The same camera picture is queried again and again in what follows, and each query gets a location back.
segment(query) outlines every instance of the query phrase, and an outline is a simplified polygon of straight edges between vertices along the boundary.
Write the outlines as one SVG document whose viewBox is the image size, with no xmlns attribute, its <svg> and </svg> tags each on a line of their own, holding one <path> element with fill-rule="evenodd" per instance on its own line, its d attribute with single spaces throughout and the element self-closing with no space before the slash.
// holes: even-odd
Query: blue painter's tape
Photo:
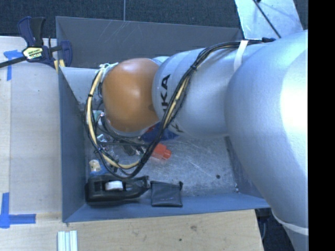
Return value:
<svg viewBox="0 0 335 251">
<path fill-rule="evenodd" d="M 7 229 L 14 224 L 35 224 L 36 214 L 9 214 L 9 192 L 2 194 L 0 228 Z"/>
<path fill-rule="evenodd" d="M 22 57 L 22 53 L 17 50 L 5 51 L 4 55 L 8 60 L 16 59 Z M 7 81 L 11 80 L 12 78 L 12 66 L 8 66 L 7 69 Z"/>
</svg>

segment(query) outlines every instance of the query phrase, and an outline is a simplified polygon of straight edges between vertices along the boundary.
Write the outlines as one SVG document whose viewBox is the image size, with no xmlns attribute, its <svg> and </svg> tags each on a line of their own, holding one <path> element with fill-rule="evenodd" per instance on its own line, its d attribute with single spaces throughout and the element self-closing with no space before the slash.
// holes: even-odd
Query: clamp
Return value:
<svg viewBox="0 0 335 251">
<path fill-rule="evenodd" d="M 60 42 L 60 45 L 51 47 L 49 38 L 49 47 L 44 45 L 42 29 L 45 20 L 43 17 L 31 18 L 28 16 L 18 22 L 20 36 L 26 41 L 27 47 L 22 50 L 22 57 L 0 63 L 0 68 L 21 61 L 28 61 L 43 63 L 57 69 L 58 63 L 52 55 L 55 51 L 62 51 L 62 63 L 64 63 L 65 66 L 70 66 L 72 62 L 72 48 L 68 40 L 63 40 Z"/>
</svg>

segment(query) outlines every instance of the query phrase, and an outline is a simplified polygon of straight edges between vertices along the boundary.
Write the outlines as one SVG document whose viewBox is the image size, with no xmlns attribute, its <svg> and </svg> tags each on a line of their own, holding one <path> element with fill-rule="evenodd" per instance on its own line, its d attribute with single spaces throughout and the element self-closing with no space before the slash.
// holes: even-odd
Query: table surface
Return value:
<svg viewBox="0 0 335 251">
<path fill-rule="evenodd" d="M 14 49 L 20 51 L 23 48 L 25 48 L 25 42 L 22 38 L 0 37 L 0 62 L 6 61 L 4 51 Z M 22 62 L 20 66 L 13 66 L 13 77 L 17 70 L 31 70 L 34 66 L 50 70 L 46 65 Z M 3 193 L 12 192 L 9 184 L 13 185 L 11 178 L 14 177 L 10 174 L 12 171 L 10 163 L 12 161 L 11 142 L 13 143 L 13 139 L 11 141 L 11 116 L 14 114 L 11 98 L 12 85 L 15 81 L 7 81 L 6 78 L 7 68 L 0 69 L 0 120 L 2 122 L 0 126 L 0 198 Z M 51 208 L 47 203 L 44 206 L 46 207 L 41 208 L 41 211 L 37 213 L 35 224 L 11 225 L 8 229 L 0 229 L 0 250 L 56 250 L 57 232 L 71 230 L 77 230 L 78 250 L 80 251 L 99 249 L 264 250 L 254 210 L 63 223 L 61 212 L 57 211 L 58 206 Z"/>
</svg>

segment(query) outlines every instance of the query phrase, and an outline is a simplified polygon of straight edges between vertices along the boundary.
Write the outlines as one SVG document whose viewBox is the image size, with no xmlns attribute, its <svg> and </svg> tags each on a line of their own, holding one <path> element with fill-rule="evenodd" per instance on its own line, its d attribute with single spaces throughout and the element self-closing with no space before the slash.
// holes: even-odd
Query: small orange object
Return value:
<svg viewBox="0 0 335 251">
<path fill-rule="evenodd" d="M 157 159 L 169 159 L 171 156 L 171 151 L 161 143 L 158 143 L 156 148 L 153 150 L 152 156 Z"/>
</svg>

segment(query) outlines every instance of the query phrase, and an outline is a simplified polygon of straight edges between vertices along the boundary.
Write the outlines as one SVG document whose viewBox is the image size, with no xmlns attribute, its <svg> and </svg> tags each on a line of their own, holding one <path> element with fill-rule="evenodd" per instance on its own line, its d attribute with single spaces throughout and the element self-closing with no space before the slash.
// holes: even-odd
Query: black fabric pouch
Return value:
<svg viewBox="0 0 335 251">
<path fill-rule="evenodd" d="M 159 181 L 151 181 L 151 205 L 153 207 L 182 207 L 181 190 L 179 185 Z"/>
</svg>

